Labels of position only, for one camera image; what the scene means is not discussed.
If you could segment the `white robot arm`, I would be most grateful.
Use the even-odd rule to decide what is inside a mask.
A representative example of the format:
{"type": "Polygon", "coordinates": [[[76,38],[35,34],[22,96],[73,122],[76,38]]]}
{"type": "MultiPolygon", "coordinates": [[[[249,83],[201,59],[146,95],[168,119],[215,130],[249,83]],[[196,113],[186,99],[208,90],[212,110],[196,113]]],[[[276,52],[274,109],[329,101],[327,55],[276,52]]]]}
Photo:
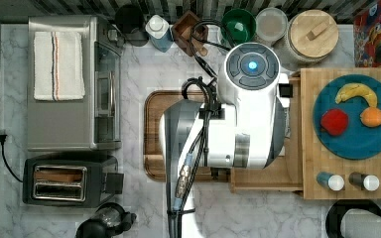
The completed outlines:
{"type": "Polygon", "coordinates": [[[183,99],[163,113],[159,140],[166,170],[169,238],[199,238],[191,187],[197,169],[264,169],[282,152],[293,96],[267,46],[231,49],[211,82],[190,78],[183,99]]]}

